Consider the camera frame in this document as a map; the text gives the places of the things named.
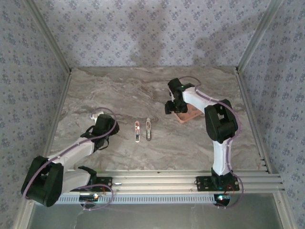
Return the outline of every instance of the gray marble surface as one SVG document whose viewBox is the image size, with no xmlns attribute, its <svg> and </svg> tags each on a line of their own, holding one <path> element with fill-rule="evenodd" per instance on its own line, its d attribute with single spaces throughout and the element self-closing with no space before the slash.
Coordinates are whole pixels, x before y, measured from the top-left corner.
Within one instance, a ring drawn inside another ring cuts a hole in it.
<svg viewBox="0 0 305 229">
<path fill-rule="evenodd" d="M 241 135 L 233 142 L 234 169 L 259 169 L 259 155 L 235 75 L 201 67 L 83 68 L 73 69 L 72 80 L 51 148 L 55 153 L 78 139 L 94 124 L 90 113 L 103 106 L 113 110 L 120 125 L 110 146 L 80 161 L 93 169 L 204 169 L 213 165 L 213 144 L 205 129 L 204 115 L 181 124 L 165 115 L 170 100 L 167 83 L 191 75 L 202 82 L 200 90 L 227 98 L 242 122 Z M 183 79 L 182 83 L 196 83 Z M 151 119 L 152 140 L 145 138 L 145 121 Z M 134 140 L 134 122 L 141 125 L 141 141 Z"/>
</svg>

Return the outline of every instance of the wallpaper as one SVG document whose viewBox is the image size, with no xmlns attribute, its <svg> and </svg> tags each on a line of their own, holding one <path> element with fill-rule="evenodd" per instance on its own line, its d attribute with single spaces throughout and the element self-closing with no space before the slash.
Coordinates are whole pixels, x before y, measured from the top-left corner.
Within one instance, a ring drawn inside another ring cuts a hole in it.
<svg viewBox="0 0 305 229">
<path fill-rule="evenodd" d="M 286 0 L 246 66 L 264 142 L 305 228 L 305 2 Z"/>
<path fill-rule="evenodd" d="M 0 0 L 0 228 L 10 229 L 33 158 L 43 152 L 65 82 L 21 0 Z"/>
<path fill-rule="evenodd" d="M 35 0 L 70 67 L 236 66 L 269 0 Z"/>
</svg>

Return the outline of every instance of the small metal object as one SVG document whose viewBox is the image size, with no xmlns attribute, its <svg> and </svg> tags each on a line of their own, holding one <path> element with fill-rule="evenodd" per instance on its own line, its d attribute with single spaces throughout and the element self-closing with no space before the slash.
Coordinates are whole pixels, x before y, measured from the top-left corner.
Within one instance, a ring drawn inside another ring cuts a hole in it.
<svg viewBox="0 0 305 229">
<path fill-rule="evenodd" d="M 150 141 L 152 139 L 152 127 L 151 120 L 147 118 L 146 120 L 146 140 Z"/>
<path fill-rule="evenodd" d="M 134 137 L 135 137 L 135 142 L 139 142 L 140 141 L 140 123 L 139 121 L 136 121 L 134 123 Z"/>
</svg>

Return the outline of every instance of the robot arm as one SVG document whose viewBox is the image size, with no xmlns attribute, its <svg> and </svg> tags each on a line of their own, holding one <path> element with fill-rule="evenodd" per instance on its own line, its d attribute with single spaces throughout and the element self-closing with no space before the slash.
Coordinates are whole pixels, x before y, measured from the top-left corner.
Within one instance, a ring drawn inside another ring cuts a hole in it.
<svg viewBox="0 0 305 229">
<path fill-rule="evenodd" d="M 79 142 L 83 140 L 102 136 L 110 131 L 114 125 L 114 119 L 103 113 L 100 113 L 98 117 L 93 119 L 95 120 L 95 125 L 91 126 L 82 134 L 81 137 L 71 145 L 77 144 L 78 146 L 67 152 L 64 156 L 60 157 L 59 155 L 71 146 L 54 155 L 50 155 L 48 158 L 38 156 L 33 160 L 21 188 L 22 194 L 36 171 L 51 158 L 55 157 L 58 158 L 48 164 L 34 179 L 34 182 L 26 193 L 28 198 L 50 207 L 58 200 L 62 193 L 69 192 L 81 186 L 98 183 L 96 172 L 90 168 L 79 167 L 74 171 L 68 171 L 69 168 L 82 158 L 91 155 L 97 150 L 108 147 L 103 147 L 104 143 L 107 141 L 109 144 L 109 136 L 116 134 L 120 130 L 119 125 L 116 124 L 116 127 L 109 135 L 79 144 Z"/>
<path fill-rule="evenodd" d="M 187 104 L 191 104 L 205 114 L 206 130 L 213 141 L 214 163 L 212 175 L 221 177 L 230 173 L 226 162 L 226 146 L 228 140 L 237 131 L 237 122 L 234 115 L 224 106 L 211 102 L 213 98 L 201 93 L 206 99 L 200 97 L 194 85 L 188 83 L 182 85 L 179 79 L 175 78 L 168 83 L 172 100 L 165 104 L 165 113 L 186 113 Z M 231 107 L 228 100 L 221 102 Z M 231 143 L 229 144 L 229 164 L 231 160 Z"/>
</svg>

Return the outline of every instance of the patterned wallpaper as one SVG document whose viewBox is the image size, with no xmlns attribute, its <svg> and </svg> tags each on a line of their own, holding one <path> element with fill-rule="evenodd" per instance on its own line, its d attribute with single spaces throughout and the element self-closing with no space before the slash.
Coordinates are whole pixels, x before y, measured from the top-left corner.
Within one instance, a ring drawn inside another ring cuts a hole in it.
<svg viewBox="0 0 305 229">
<path fill-rule="evenodd" d="M 65 73 L 21 0 L 0 0 L 0 228 L 10 229 L 42 153 Z"/>
<path fill-rule="evenodd" d="M 269 0 L 35 0 L 70 67 L 236 66 Z"/>
<path fill-rule="evenodd" d="M 280 172 L 295 219 L 305 228 L 305 2 L 285 0 L 246 66 L 270 161 Z"/>
</svg>

